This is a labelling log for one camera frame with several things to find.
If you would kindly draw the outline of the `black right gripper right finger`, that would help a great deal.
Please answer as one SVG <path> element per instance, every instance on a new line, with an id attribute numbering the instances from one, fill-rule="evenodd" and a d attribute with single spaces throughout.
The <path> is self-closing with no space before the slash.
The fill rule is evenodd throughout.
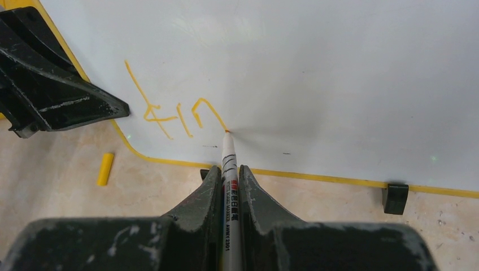
<path id="1" fill-rule="evenodd" d="M 402 224 L 307 222 L 239 169 L 246 270 L 437 270 L 423 238 Z"/>

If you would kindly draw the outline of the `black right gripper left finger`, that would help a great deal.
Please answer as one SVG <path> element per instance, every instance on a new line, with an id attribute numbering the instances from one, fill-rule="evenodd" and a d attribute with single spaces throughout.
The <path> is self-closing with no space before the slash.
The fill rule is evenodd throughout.
<path id="1" fill-rule="evenodd" d="M 161 216 L 45 218 L 29 223 L 2 270 L 218 270 L 221 172 Z"/>

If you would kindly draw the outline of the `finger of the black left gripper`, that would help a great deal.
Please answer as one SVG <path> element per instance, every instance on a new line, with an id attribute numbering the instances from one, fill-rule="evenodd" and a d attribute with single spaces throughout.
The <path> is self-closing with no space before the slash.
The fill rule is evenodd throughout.
<path id="1" fill-rule="evenodd" d="M 127 117 L 121 99 L 84 80 L 38 10 L 1 12 L 1 113 L 20 138 Z"/>

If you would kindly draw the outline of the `white marker pen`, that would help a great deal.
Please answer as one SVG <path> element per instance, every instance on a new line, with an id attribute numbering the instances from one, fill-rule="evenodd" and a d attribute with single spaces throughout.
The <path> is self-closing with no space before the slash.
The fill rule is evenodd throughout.
<path id="1" fill-rule="evenodd" d="M 242 270 L 242 237 L 237 156 L 229 131 L 223 138 L 221 177 L 223 181 L 222 270 Z"/>

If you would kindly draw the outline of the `yellow marker cap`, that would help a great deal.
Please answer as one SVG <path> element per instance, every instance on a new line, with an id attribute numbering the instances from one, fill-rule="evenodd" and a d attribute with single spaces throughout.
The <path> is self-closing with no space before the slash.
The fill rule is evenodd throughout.
<path id="1" fill-rule="evenodd" d="M 108 183 L 108 178 L 111 172 L 112 163 L 114 160 L 114 154 L 105 153 L 103 154 L 102 161 L 99 168 L 99 174 L 97 178 L 98 186 L 106 186 Z"/>

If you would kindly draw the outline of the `white board yellow frame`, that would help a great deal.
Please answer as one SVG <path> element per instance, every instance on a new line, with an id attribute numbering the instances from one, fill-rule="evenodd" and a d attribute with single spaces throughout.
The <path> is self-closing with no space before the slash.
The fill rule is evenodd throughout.
<path id="1" fill-rule="evenodd" d="M 156 163 L 478 197 L 477 1 L 2 1 L 33 6 Z"/>

